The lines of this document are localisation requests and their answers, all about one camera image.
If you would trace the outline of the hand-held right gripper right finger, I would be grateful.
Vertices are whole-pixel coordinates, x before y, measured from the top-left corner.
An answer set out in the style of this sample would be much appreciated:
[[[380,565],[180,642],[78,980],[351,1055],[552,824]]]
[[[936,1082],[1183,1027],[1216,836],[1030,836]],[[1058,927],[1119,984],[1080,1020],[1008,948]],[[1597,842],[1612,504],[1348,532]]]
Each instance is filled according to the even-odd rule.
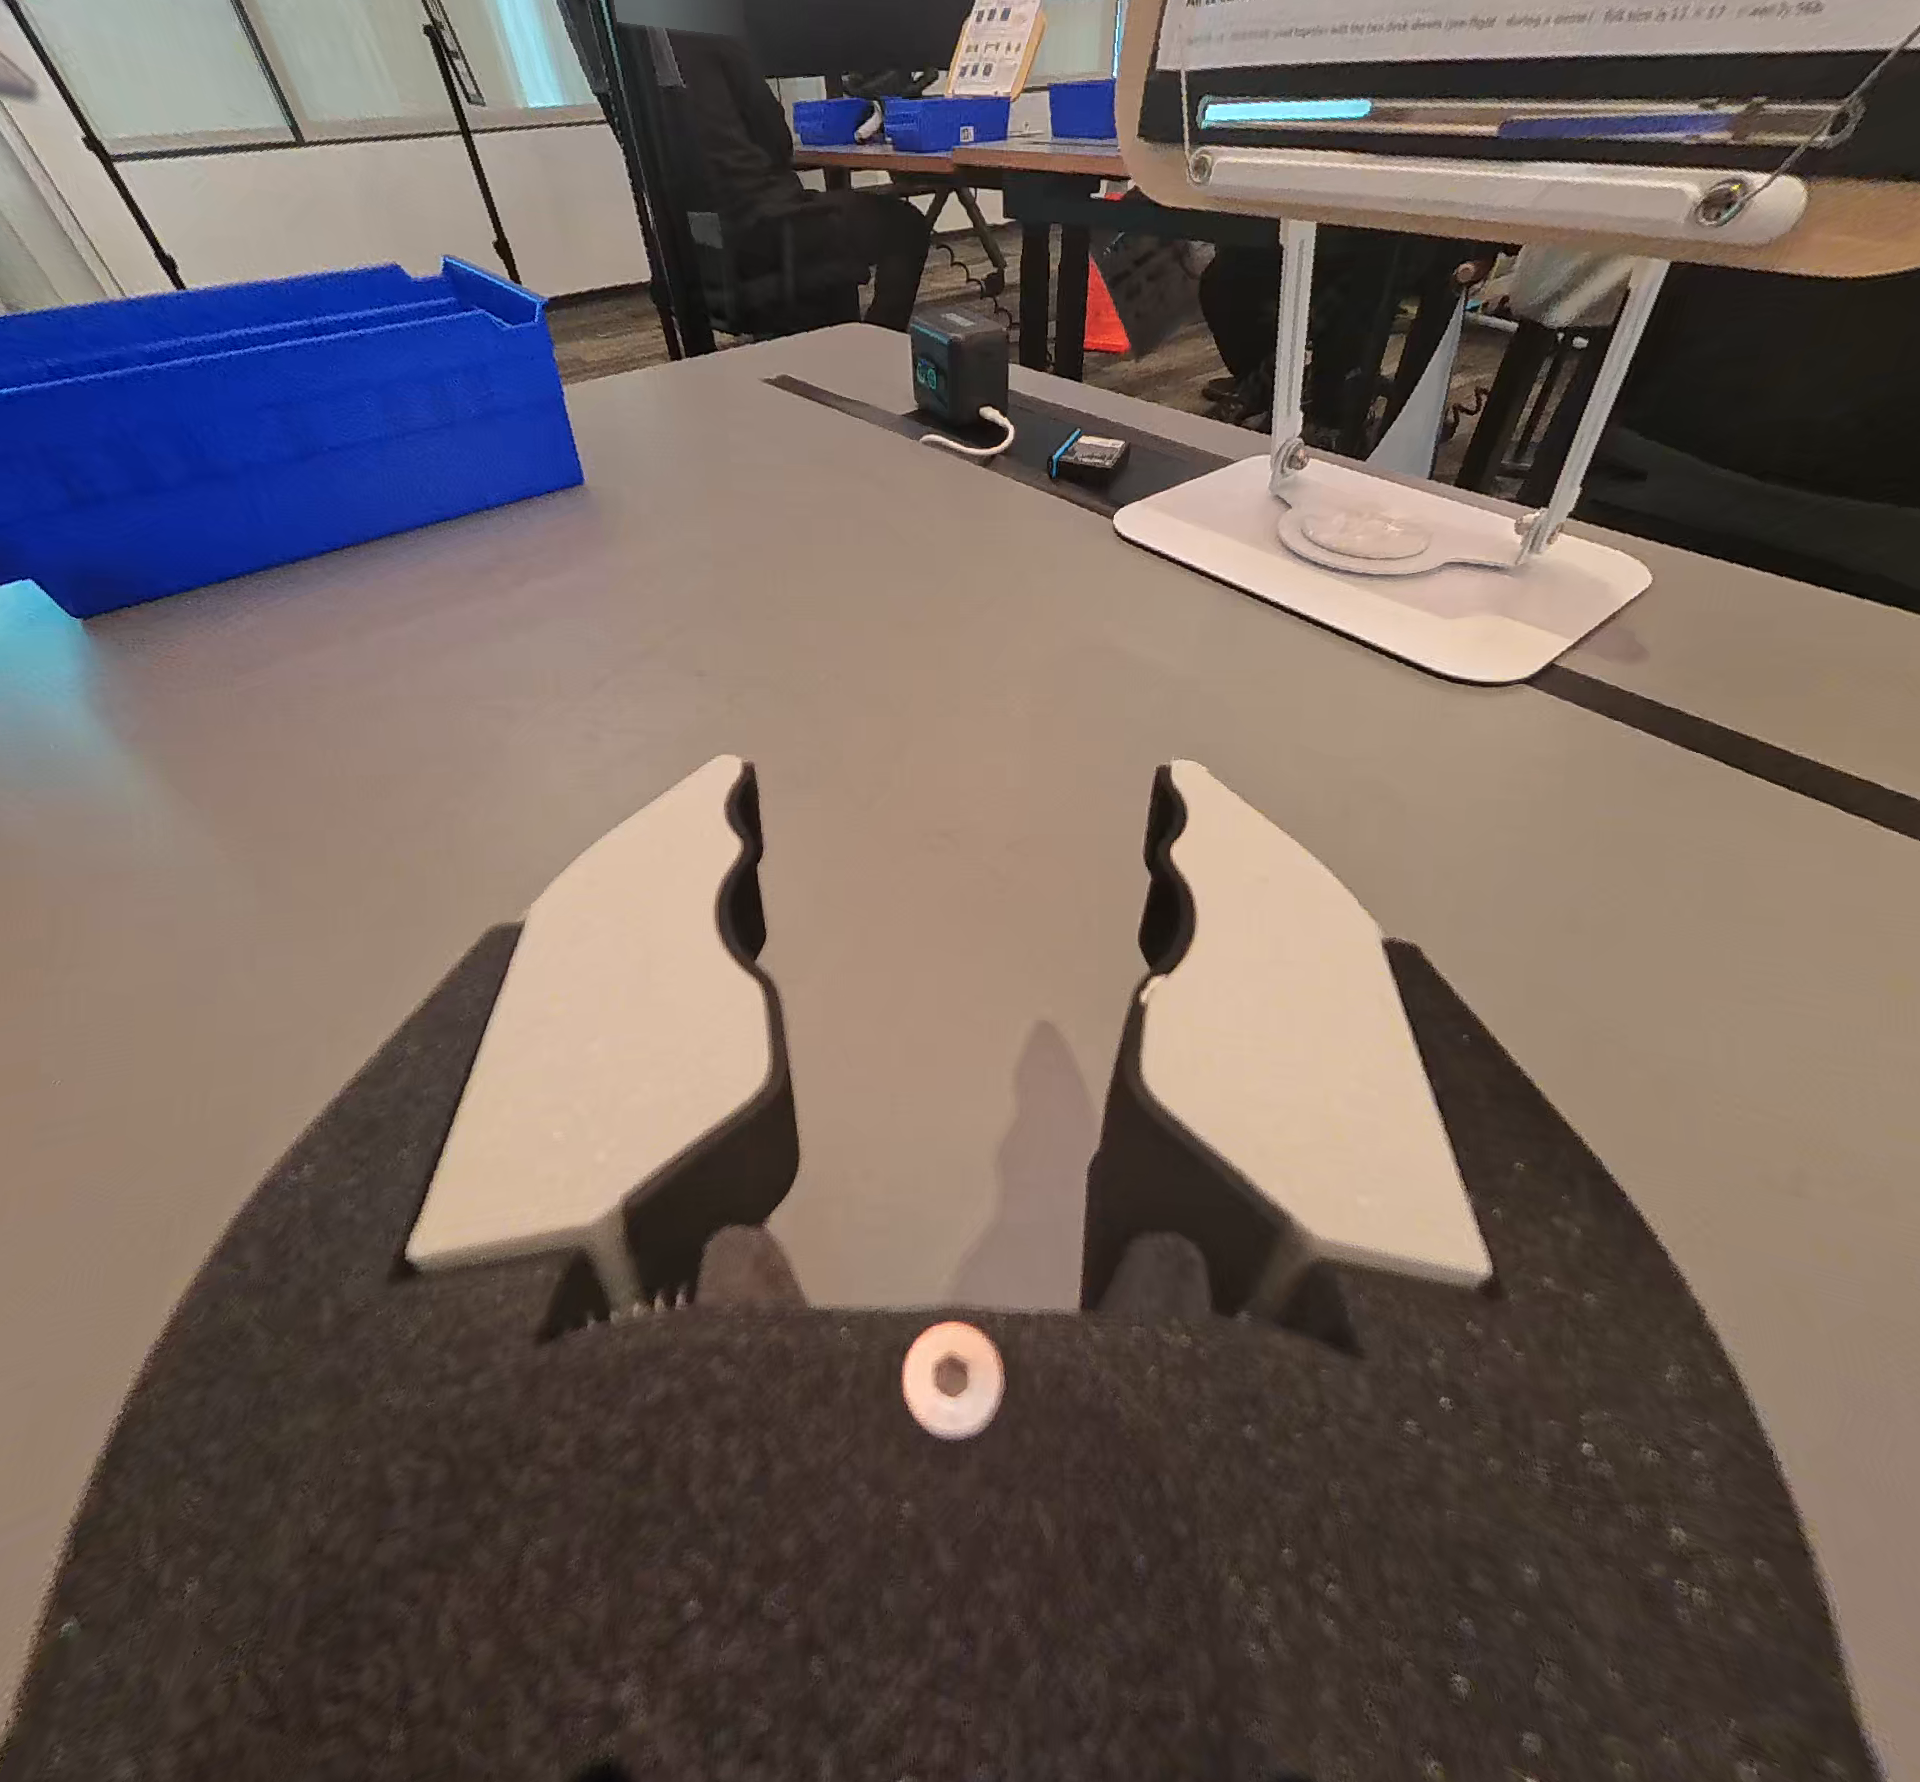
[[[1147,1109],[1254,1224],[1229,1313],[1284,1318],[1332,1268],[1495,1279],[1380,924],[1197,762],[1164,763],[1153,873],[1191,907],[1140,993]]]

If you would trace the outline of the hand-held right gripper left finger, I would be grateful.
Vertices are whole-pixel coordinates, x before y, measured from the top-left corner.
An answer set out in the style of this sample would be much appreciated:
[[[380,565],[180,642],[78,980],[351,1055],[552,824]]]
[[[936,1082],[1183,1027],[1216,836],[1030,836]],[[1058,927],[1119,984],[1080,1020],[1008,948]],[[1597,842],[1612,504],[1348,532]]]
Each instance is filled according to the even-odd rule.
[[[523,915],[422,1205],[417,1273],[549,1252],[696,1275],[790,1191],[798,1125],[759,964],[756,765],[713,757]]]

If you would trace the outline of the blue plastic bin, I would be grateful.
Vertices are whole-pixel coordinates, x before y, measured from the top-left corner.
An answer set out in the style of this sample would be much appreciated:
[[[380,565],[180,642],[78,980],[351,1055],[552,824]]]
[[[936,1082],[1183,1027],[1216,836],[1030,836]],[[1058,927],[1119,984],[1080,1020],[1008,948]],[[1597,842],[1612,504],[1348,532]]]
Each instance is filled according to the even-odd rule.
[[[457,258],[1,321],[1,581],[76,619],[583,481],[546,301]]]

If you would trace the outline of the black charger case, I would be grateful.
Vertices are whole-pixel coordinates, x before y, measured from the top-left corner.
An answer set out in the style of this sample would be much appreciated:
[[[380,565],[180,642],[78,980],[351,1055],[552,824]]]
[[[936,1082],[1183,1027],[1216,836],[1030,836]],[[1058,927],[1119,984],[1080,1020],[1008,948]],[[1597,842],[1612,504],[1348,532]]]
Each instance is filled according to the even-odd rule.
[[[907,322],[914,408],[953,426],[980,425],[1007,410],[1011,339],[990,311],[929,309]]]

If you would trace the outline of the wooden office desk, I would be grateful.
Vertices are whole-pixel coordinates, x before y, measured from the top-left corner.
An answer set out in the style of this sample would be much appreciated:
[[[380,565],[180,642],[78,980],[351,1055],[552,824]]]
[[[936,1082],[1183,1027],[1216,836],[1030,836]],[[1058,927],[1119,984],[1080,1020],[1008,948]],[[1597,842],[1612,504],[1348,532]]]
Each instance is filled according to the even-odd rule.
[[[1119,150],[1100,140],[968,141],[950,152],[899,152],[887,143],[801,146],[801,172],[829,190],[847,190],[858,174],[881,174],[875,193],[923,205],[934,227],[949,205],[968,214],[990,263],[987,290],[1007,285],[996,227],[980,215],[981,193],[997,193],[1019,234],[1019,360],[1035,371],[1080,380],[1086,357],[1092,230],[1130,177]]]

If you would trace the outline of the black sign stand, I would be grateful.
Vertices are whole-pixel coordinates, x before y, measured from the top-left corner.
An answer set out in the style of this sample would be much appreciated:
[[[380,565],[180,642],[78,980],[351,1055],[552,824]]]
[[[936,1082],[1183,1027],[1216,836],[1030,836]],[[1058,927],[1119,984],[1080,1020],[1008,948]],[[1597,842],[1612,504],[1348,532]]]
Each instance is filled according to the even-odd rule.
[[[452,27],[443,0],[418,0],[418,4],[422,11],[422,39],[428,42],[433,66],[437,68],[448,107],[453,114],[460,147],[468,162],[482,212],[486,214],[492,232],[492,255],[498,261],[505,277],[516,285],[522,285],[523,277],[518,267],[516,250],[505,230],[492,183],[486,174],[474,134],[474,113],[486,104],[484,92],[472,71],[460,37]]]

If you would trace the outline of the instruction card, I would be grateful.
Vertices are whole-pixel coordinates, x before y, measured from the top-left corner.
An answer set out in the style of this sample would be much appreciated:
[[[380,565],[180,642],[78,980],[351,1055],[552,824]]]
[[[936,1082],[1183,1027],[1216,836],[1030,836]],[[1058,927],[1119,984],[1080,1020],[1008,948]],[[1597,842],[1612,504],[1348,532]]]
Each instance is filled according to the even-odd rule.
[[[1013,100],[1044,42],[1044,0],[974,0],[946,70],[946,99]]]

